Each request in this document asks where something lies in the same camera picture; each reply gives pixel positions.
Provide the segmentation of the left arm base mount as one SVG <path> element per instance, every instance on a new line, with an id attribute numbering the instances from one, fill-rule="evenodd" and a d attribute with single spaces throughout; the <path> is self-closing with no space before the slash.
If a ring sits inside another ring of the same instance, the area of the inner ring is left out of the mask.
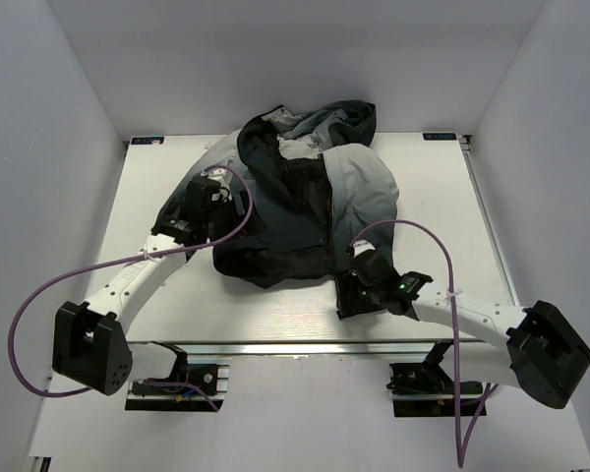
<path id="1" fill-rule="evenodd" d="M 127 411 L 217 412 L 228 389 L 230 360 L 188 352 L 179 345 L 131 346 Z"/>

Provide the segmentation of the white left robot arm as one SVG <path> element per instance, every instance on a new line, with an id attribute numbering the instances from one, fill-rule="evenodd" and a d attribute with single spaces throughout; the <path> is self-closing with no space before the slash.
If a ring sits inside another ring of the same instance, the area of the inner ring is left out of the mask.
<path id="1" fill-rule="evenodd" d="M 52 369 L 105 395 L 126 383 L 159 384 L 176 392 L 188 380 L 188 361 L 176 345 L 131 344 L 126 335 L 147 301 L 212 240 L 210 219 L 232 200 L 231 171 L 216 167 L 193 177 L 181 203 L 153 226 L 136 259 L 80 304 L 55 316 Z"/>

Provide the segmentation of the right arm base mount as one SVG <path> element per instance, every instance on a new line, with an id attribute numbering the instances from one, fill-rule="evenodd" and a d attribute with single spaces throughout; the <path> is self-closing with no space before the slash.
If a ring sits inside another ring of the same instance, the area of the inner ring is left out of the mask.
<path id="1" fill-rule="evenodd" d="M 390 392 L 395 418 L 453 418 L 453 377 L 441 367 L 453 343 L 438 341 L 424 360 L 389 365 Z"/>

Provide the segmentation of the blue right corner label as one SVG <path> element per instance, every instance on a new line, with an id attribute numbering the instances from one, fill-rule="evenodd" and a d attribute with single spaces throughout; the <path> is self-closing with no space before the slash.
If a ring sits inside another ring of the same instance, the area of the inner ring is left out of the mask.
<path id="1" fill-rule="evenodd" d="M 422 137 L 425 141 L 456 141 L 457 140 L 455 133 L 447 133 L 447 132 L 423 133 Z"/>

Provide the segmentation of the blue corner label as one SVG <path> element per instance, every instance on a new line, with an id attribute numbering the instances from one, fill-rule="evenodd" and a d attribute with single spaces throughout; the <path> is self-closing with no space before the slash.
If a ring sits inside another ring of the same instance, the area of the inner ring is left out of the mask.
<path id="1" fill-rule="evenodd" d="M 457 140 L 455 133 L 447 133 L 447 132 L 423 133 L 422 137 L 425 141 L 456 141 Z"/>
<path id="2" fill-rule="evenodd" d="M 164 143 L 163 136 L 132 137 L 131 146 L 159 146 Z"/>

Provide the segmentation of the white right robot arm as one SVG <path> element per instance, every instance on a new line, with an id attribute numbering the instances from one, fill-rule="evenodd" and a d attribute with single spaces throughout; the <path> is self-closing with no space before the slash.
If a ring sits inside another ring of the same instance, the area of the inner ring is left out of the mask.
<path id="1" fill-rule="evenodd" d="M 517 387 L 547 407 L 563 409 L 590 367 L 590 348 L 551 303 L 521 307 L 452 295 L 426 274 L 398 273 L 366 241 L 349 255 L 358 300 L 416 322 L 456 327 L 474 337 L 469 344 L 434 346 L 425 361 L 424 378 L 435 391 L 457 384 L 460 368 L 466 382 Z"/>

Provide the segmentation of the grey black gradient jacket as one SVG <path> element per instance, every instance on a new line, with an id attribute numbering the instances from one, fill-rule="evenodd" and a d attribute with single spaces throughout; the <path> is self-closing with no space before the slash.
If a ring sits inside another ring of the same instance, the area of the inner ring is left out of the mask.
<path id="1" fill-rule="evenodd" d="M 277 107 L 210 147 L 155 224 L 181 203 L 193 177 L 223 167 L 233 173 L 238 218 L 210 231 L 214 268 L 263 289 L 331 277 L 338 315 L 356 316 L 346 314 L 354 281 L 349 245 L 363 234 L 390 259 L 399 198 L 391 171 L 372 148 L 376 129 L 376 106 L 366 101 L 342 100 L 300 114 Z"/>

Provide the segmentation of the blue left corner label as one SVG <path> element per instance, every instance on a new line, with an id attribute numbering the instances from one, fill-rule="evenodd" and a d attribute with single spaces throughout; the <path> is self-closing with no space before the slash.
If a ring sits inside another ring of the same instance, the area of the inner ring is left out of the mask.
<path id="1" fill-rule="evenodd" d="M 159 146 L 164 143 L 163 136 L 132 137 L 131 146 Z"/>

